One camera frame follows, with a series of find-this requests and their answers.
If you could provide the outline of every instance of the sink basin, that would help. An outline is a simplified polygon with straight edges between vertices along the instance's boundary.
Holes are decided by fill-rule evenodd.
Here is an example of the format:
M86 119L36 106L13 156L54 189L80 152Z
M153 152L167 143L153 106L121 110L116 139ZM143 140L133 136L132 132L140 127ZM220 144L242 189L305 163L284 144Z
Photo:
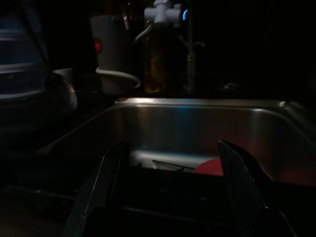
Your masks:
M120 99L41 149L71 160L100 160L131 139L131 165L191 172L218 158L217 140L251 153L276 181L316 185L314 127L282 101Z

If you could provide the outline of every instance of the white cord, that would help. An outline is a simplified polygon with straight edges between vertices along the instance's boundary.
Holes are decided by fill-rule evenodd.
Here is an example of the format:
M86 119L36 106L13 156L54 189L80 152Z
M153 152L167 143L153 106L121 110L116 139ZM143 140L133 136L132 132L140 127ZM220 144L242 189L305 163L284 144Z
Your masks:
M120 78L126 78L126 79L128 79L128 80L131 80L131 81L137 83L137 85L134 86L134 89L137 89L137 88L140 87L140 85L141 85L141 81L139 80L138 77L133 76L133 75L128 74L128 73L117 72L117 71L110 71L110 70L102 70L102 69L99 69L99 68L97 68L97 69L95 70L95 72L96 72L97 74L108 75L108 76L114 76L114 77L120 77Z
M137 41L139 41L142 37L149 34L149 32L152 31L153 27L153 24L149 24L148 27L135 38L134 43L137 43Z

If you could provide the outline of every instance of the water filter faucet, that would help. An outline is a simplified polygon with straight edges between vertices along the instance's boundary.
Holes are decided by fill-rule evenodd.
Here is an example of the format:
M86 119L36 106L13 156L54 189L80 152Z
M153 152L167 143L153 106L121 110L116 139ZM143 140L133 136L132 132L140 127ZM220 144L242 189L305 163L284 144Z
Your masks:
M147 7L144 11L145 21L154 24L173 24L179 27L181 22L181 4L172 7L170 0L155 0L154 7Z

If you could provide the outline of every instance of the stainless steel sink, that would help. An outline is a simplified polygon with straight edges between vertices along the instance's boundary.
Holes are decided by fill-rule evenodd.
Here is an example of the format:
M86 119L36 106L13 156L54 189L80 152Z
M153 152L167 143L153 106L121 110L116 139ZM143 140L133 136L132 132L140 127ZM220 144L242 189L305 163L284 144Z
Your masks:
M131 164L191 171L218 158L217 140L250 152L280 182L316 185L315 128L282 101L120 99L40 153L98 159L130 138Z

